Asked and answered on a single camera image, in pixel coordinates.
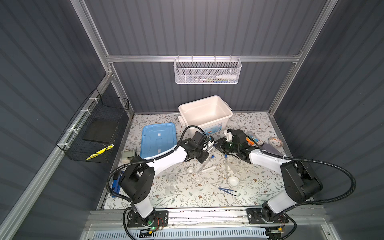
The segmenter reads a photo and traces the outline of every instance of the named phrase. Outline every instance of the black wire mesh basket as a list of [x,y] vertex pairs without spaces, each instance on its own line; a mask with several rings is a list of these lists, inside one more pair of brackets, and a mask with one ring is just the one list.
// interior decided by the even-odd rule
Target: black wire mesh basket
[[87,109],[80,110],[80,120],[69,129],[71,119],[56,145],[71,160],[113,162],[129,121],[128,110],[128,99],[99,94]]

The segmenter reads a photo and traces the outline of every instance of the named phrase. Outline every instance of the white plastic storage box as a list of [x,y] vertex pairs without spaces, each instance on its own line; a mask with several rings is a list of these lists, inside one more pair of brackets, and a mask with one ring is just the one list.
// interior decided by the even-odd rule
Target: white plastic storage box
[[[228,119],[233,115],[231,108],[219,96],[182,104],[179,111],[179,121],[183,126],[198,126],[207,135],[225,130]],[[192,137],[196,131],[197,128],[191,127],[187,133]]]

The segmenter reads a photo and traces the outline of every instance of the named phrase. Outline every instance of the white wire mesh basket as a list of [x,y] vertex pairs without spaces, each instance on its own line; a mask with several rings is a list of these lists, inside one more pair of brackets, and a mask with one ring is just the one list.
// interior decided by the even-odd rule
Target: white wire mesh basket
[[236,84],[241,61],[239,58],[175,58],[175,82],[177,84]]

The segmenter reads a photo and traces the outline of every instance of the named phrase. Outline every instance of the blue plastic lid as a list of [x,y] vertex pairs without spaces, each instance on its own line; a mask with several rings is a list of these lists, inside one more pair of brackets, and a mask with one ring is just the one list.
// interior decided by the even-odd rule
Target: blue plastic lid
[[148,125],[141,136],[140,157],[152,157],[177,144],[176,127],[173,123]]

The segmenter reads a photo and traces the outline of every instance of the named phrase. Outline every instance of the label on box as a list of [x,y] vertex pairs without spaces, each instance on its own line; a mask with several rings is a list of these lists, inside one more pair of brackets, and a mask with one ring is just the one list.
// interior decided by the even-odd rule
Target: label on box
[[221,122],[219,124],[204,128],[203,130],[204,130],[205,134],[210,135],[212,133],[221,131],[222,126],[223,126],[223,123]]

